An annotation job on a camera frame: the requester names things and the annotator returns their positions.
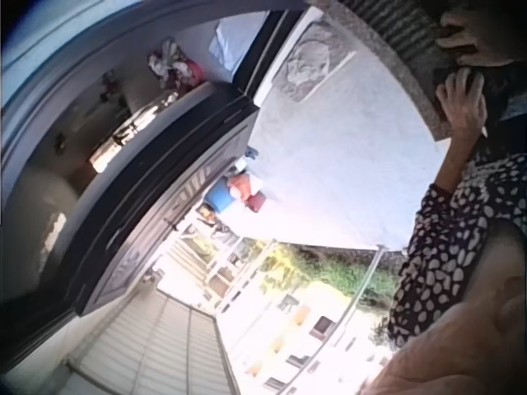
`red object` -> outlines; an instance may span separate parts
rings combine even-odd
[[[227,187],[238,189],[242,202],[247,202],[247,199],[250,198],[250,180],[248,174],[238,174],[230,177],[227,181]]]
[[[198,86],[203,81],[205,81],[202,68],[194,60],[189,59],[186,61],[186,63],[194,77],[194,86]]]
[[[245,204],[251,211],[258,212],[266,200],[267,197],[263,193],[257,192],[255,195],[250,196]]]

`polka dot shirt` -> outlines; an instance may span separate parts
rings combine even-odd
[[[389,313],[388,333],[397,346],[461,301],[494,219],[526,234],[526,163],[525,153],[471,163],[453,195],[434,184],[427,190]]]

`hand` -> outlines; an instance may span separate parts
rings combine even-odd
[[[469,11],[461,8],[446,12],[441,18],[442,26],[457,26],[463,29],[453,35],[437,39],[444,49],[475,46],[475,53],[462,54],[457,58],[460,65],[497,67],[520,60],[519,45],[509,23],[485,11]]]
[[[473,145],[481,135],[487,121],[487,104],[483,95],[483,75],[478,73],[467,92],[470,69],[462,68],[450,74],[444,84],[436,89],[436,95],[452,126],[452,142]]]

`floor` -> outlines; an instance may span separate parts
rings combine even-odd
[[[270,91],[250,141],[268,201],[259,214],[224,213],[235,231],[351,249],[408,242],[445,146],[375,55],[352,46],[351,61],[303,103]]]

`finger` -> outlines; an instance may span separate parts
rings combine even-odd
[[[485,100],[485,95],[481,95],[478,105],[479,117],[483,123],[487,122],[487,100]]]
[[[466,26],[468,17],[465,10],[451,10],[441,16],[441,26]]]
[[[452,95],[455,93],[455,73],[451,73],[448,75],[448,77],[445,80],[445,88],[446,88],[446,96],[452,97]]]
[[[448,37],[436,39],[436,44],[442,48],[457,48],[464,47],[466,45],[475,45],[476,38],[471,35],[468,31],[462,30]]]
[[[480,67],[499,67],[506,64],[513,63],[511,59],[494,59],[489,58],[482,53],[467,53],[457,58],[457,63],[460,66],[480,66]]]
[[[444,84],[439,84],[436,88],[436,96],[437,99],[441,102],[443,105],[446,101],[446,88]]]
[[[458,93],[467,92],[467,80],[469,79],[470,69],[467,67],[462,68],[455,75],[455,91]]]
[[[481,72],[476,74],[476,77],[474,78],[474,81],[472,82],[472,86],[470,87],[469,91],[469,98],[472,101],[472,103],[479,104],[479,101],[481,100],[481,97],[483,96],[483,85],[485,84],[485,78],[483,77],[483,74]]]

